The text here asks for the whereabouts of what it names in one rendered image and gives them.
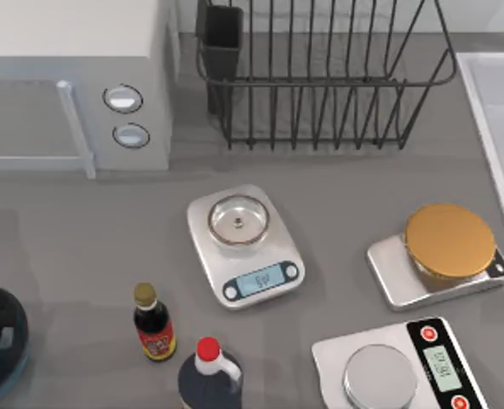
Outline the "microwave oven door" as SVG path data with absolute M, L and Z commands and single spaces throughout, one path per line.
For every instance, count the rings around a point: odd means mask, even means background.
M 55 86 L 58 81 L 0 79 L 0 171 L 85 173 Z

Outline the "silver scale with round dish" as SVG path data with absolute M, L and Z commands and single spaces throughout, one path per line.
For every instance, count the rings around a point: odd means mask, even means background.
M 244 184 L 195 199 L 186 219 L 210 288 L 225 308 L 279 297 L 306 277 L 283 218 L 260 187 Z

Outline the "large dark red-capped bottle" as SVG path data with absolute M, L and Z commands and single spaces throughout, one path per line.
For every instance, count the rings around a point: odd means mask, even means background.
M 215 337 L 201 337 L 177 377 L 181 409 L 243 409 L 243 369 Z

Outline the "silver scale with gold plate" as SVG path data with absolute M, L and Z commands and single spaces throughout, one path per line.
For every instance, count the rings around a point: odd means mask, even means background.
M 390 308 L 404 311 L 504 285 L 504 256 L 488 223 L 458 204 L 423 205 L 366 259 Z

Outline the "silver scale with black panel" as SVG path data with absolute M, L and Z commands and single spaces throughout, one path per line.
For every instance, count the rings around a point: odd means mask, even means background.
M 490 409 L 442 317 L 327 338 L 312 357 L 326 409 Z

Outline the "large microwave knob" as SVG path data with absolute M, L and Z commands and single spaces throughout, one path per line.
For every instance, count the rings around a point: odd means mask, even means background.
M 127 84 L 119 84 L 111 89 L 105 89 L 102 99 L 108 108 L 121 114 L 137 112 L 144 102 L 140 91 Z

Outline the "black utensil holder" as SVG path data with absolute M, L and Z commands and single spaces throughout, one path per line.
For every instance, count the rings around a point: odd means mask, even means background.
M 238 60 L 242 49 L 243 10 L 232 5 L 215 5 L 210 0 L 198 0 L 196 35 L 202 44 L 202 58 L 207 77 L 209 114 L 226 110 L 225 92 L 217 82 L 232 84 L 237 76 Z

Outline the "small microwave knob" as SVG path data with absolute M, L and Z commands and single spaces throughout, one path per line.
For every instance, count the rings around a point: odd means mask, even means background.
M 127 123 L 114 127 L 112 139 L 126 149 L 141 149 L 151 140 L 148 130 L 140 124 Z

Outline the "small dark sauce bottle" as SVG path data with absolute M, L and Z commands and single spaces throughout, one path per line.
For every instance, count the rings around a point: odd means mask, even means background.
M 175 353 L 177 342 L 166 305 L 148 282 L 135 286 L 134 299 L 134 323 L 143 353 L 152 361 L 168 360 Z

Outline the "pale microwave oven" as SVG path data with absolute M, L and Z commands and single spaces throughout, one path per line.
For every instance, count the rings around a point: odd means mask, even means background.
M 173 0 L 0 0 L 0 79 L 72 83 L 96 175 L 168 169 L 179 70 Z M 140 110 L 105 105 L 103 91 L 119 84 L 140 91 Z M 148 130 L 147 146 L 126 149 L 112 139 L 127 123 Z

